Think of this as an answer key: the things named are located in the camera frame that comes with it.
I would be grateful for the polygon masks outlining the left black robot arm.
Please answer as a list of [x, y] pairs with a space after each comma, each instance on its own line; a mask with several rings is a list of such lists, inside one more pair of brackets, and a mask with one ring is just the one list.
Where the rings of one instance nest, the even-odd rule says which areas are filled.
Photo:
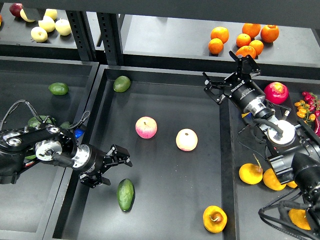
[[38, 163], [71, 168], [78, 172], [82, 184], [95, 188], [110, 185], [103, 174], [112, 167], [125, 164], [132, 167], [127, 149], [113, 144], [108, 152], [90, 145], [78, 144], [75, 129], [90, 116], [86, 110], [80, 120], [63, 128], [47, 115], [41, 117], [26, 100], [16, 101], [7, 111], [9, 116], [19, 104], [24, 103], [37, 124], [18, 129], [0, 130], [0, 183], [15, 184], [20, 175]]

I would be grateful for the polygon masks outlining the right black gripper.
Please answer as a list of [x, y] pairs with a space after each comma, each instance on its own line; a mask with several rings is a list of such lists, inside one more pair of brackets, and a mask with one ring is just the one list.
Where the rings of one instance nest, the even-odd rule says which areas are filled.
[[237, 63], [236, 71], [224, 81], [212, 81], [205, 77], [204, 92], [216, 103], [221, 104], [228, 98], [241, 112], [260, 112], [266, 108], [264, 92], [253, 82], [252, 77], [259, 76], [261, 69], [251, 55], [237, 56], [231, 50], [230, 57]]

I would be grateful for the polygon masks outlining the yellow pear behind arm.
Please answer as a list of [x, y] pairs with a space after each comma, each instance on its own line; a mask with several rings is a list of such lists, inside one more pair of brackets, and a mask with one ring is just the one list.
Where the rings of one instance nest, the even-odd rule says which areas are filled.
[[298, 187], [298, 185], [296, 184], [295, 181], [290, 181], [290, 182], [286, 183], [286, 185], [287, 185], [288, 187], [290, 187], [290, 188], [293, 188], [293, 189], [295, 189], [295, 188]]

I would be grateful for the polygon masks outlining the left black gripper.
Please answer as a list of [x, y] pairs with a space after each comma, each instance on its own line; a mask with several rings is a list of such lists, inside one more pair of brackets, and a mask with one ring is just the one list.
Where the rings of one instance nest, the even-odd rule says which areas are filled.
[[81, 144], [77, 147], [72, 160], [74, 161], [72, 169], [81, 173], [80, 183], [89, 188], [111, 185], [110, 180], [102, 176], [108, 167], [120, 164], [133, 166], [128, 150], [116, 144], [113, 144], [107, 153], [92, 145]]

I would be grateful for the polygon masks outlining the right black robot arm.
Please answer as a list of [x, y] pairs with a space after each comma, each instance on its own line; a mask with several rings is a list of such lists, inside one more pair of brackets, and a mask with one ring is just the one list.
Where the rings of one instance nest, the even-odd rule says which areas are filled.
[[260, 219], [299, 240], [320, 237], [320, 138], [302, 120], [289, 122], [291, 109], [274, 103], [253, 81], [261, 70], [250, 55], [230, 56], [236, 70], [222, 81], [205, 80], [205, 93], [217, 104], [230, 100], [244, 114], [264, 158], [281, 184], [295, 182], [294, 197], [285, 193], [260, 208]]

